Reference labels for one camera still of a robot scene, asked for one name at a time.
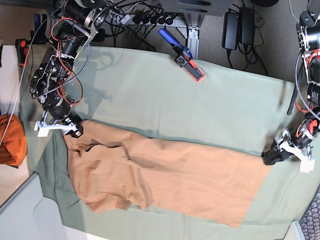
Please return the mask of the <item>tan orange T-shirt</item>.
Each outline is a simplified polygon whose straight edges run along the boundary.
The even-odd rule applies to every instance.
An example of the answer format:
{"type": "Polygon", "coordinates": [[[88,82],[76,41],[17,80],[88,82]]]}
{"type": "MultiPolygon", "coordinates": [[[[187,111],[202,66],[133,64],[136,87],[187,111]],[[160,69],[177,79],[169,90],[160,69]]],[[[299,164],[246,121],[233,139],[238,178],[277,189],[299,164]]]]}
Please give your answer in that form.
{"type": "Polygon", "coordinates": [[[160,207],[233,228],[241,225],[271,168],[250,154],[149,138],[95,121],[64,137],[67,172],[95,213],[160,207]]]}

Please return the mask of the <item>light green table cloth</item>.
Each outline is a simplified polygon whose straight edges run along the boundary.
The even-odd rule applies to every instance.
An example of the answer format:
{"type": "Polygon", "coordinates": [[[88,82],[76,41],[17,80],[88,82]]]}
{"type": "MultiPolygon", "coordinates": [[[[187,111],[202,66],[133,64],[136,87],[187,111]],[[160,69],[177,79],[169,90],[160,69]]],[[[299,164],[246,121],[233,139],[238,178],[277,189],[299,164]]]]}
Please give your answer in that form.
{"type": "MultiPolygon", "coordinates": [[[[35,46],[25,69],[20,118],[28,146],[28,169],[40,178],[43,195],[54,200],[62,222],[111,240],[279,240],[300,220],[320,184],[320,141],[312,142],[314,170],[299,171],[296,158],[269,167],[238,228],[150,207],[93,213],[76,195],[67,174],[62,132],[38,137],[35,122],[42,106],[27,83],[44,57],[35,46]]],[[[84,120],[121,127],[152,138],[226,147],[259,156],[285,124],[294,85],[259,74],[197,61],[205,78],[194,81],[166,54],[113,47],[83,49],[74,63],[83,98],[74,110],[84,120]]]]}

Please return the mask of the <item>folded dark orange cloth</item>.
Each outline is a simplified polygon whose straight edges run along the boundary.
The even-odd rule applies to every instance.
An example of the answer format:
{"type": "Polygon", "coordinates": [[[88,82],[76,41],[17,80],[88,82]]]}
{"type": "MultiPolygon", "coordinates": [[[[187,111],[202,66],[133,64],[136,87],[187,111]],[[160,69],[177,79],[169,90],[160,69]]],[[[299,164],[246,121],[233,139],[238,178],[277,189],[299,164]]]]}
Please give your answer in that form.
{"type": "Polygon", "coordinates": [[[0,145],[0,164],[19,167],[27,154],[27,140],[20,119],[15,114],[0,116],[0,137],[2,138],[6,126],[9,126],[0,145]]]}

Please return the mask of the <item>patterned grey mat corner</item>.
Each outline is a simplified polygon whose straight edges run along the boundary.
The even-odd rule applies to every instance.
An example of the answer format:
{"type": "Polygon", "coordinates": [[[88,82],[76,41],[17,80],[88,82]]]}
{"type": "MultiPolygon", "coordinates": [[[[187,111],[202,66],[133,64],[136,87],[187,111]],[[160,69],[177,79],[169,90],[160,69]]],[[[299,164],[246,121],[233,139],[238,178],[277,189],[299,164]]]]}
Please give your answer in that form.
{"type": "Polygon", "coordinates": [[[300,220],[306,240],[320,240],[320,192],[318,191],[300,220]]]}

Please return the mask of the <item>white plastic bin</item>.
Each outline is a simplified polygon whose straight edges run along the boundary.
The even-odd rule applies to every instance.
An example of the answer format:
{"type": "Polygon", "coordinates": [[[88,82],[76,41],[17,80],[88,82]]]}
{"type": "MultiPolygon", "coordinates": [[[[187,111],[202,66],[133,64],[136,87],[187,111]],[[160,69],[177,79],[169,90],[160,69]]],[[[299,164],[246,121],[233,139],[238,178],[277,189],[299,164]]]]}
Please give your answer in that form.
{"type": "Polygon", "coordinates": [[[40,177],[30,176],[0,206],[2,240],[66,240],[58,205],[43,195],[40,177]]]}

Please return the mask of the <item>black power adapter right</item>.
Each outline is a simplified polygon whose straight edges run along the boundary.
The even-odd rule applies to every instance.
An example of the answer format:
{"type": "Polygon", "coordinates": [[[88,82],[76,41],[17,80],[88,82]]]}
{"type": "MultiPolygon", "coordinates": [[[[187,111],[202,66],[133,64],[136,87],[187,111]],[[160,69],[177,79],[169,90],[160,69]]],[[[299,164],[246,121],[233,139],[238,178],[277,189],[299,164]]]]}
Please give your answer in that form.
{"type": "Polygon", "coordinates": [[[238,22],[239,15],[235,12],[226,12],[224,14],[222,47],[227,50],[236,50],[238,44],[238,22]]]}

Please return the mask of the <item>black power adapter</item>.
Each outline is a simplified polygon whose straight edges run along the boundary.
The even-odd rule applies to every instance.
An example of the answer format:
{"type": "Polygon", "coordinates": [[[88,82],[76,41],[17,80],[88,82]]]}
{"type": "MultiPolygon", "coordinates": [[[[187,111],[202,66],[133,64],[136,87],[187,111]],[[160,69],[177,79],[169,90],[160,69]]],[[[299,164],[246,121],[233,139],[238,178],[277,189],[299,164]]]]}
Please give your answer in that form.
{"type": "Polygon", "coordinates": [[[238,22],[239,15],[235,12],[226,12],[224,14],[222,47],[227,50],[236,50],[238,44],[238,22]]]}
{"type": "Polygon", "coordinates": [[[239,10],[238,41],[253,45],[255,38],[255,13],[252,8],[241,7],[239,10]]]}

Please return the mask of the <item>grey power strip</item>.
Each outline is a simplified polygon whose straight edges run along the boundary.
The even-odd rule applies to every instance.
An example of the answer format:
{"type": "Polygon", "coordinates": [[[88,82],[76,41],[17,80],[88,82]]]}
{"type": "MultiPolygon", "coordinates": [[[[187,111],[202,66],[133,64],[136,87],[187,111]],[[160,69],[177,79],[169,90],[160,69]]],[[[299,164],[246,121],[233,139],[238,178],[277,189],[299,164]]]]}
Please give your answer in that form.
{"type": "Polygon", "coordinates": [[[180,14],[112,14],[106,18],[106,22],[116,26],[161,26],[184,28],[187,26],[186,20],[180,14]]]}

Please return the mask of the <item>blue handled clamp left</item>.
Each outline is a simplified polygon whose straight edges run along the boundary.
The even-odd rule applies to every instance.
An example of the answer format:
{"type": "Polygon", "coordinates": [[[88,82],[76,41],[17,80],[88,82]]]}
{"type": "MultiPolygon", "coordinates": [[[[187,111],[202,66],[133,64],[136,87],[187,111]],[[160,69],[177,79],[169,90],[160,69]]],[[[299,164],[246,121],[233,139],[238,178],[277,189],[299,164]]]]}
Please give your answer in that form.
{"type": "Polygon", "coordinates": [[[33,20],[34,30],[30,31],[30,40],[26,40],[25,38],[19,38],[15,40],[18,64],[20,66],[24,66],[25,61],[28,59],[27,54],[32,40],[33,44],[36,45],[45,45],[47,42],[49,42],[49,39],[46,36],[48,16],[46,14],[34,14],[33,20]]]}

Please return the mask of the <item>blue handled clamp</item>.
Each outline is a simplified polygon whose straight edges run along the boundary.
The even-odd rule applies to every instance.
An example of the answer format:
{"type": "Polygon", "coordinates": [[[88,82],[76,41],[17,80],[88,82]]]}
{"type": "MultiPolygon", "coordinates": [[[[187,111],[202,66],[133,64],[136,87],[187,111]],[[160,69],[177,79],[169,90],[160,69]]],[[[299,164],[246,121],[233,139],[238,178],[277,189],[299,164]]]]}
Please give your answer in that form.
{"type": "Polygon", "coordinates": [[[49,39],[46,36],[48,16],[46,14],[34,14],[33,20],[34,30],[30,31],[30,40],[26,40],[25,38],[19,38],[15,40],[18,64],[20,66],[24,66],[25,61],[28,59],[27,54],[32,40],[33,44],[36,45],[45,45],[47,42],[49,42],[49,39]]]}
{"type": "Polygon", "coordinates": [[[186,46],[181,45],[181,43],[166,28],[161,28],[158,31],[158,34],[164,38],[164,40],[169,43],[172,49],[176,52],[177,56],[174,59],[175,63],[180,68],[184,68],[196,82],[201,81],[205,75],[193,61],[191,51],[186,46]]]}

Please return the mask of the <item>blue handled clamp centre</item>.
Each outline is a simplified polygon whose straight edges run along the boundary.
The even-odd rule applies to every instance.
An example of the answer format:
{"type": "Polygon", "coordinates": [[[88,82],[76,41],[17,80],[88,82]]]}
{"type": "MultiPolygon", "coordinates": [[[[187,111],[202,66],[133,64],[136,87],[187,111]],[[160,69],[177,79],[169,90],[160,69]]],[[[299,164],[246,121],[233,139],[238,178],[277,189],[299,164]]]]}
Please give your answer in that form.
{"type": "Polygon", "coordinates": [[[193,61],[191,51],[186,46],[181,45],[181,43],[166,28],[161,28],[158,31],[158,34],[164,38],[164,40],[169,43],[172,49],[176,52],[177,56],[174,59],[175,63],[180,68],[184,68],[196,82],[201,81],[205,75],[193,61]]]}

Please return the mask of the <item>aluminium frame post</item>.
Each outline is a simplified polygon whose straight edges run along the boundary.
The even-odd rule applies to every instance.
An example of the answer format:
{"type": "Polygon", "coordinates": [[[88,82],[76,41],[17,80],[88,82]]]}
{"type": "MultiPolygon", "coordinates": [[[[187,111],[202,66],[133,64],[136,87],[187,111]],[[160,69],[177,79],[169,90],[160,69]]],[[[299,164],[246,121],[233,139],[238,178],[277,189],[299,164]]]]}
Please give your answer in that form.
{"type": "Polygon", "coordinates": [[[199,56],[200,29],[204,20],[204,15],[195,13],[185,13],[186,42],[194,60],[199,56]]]}

